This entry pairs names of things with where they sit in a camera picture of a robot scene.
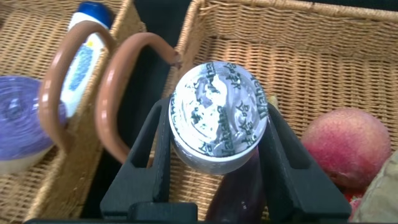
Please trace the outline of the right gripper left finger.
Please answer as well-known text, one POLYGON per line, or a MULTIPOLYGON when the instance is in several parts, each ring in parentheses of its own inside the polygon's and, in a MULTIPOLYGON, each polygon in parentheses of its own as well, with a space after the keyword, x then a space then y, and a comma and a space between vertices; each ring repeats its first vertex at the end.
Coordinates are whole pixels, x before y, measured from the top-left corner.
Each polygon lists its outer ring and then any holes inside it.
POLYGON ((169 202, 169 98, 159 100, 148 114, 100 209, 105 220, 197 221, 195 203, 169 202))

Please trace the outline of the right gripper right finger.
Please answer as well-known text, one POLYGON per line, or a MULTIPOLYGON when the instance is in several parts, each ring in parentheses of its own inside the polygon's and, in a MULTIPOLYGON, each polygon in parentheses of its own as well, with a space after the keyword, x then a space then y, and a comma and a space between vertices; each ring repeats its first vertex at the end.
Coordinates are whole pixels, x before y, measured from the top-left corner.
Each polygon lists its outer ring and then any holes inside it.
POLYGON ((286 120, 268 106, 259 158, 273 222, 345 222, 351 205, 323 172, 286 120))

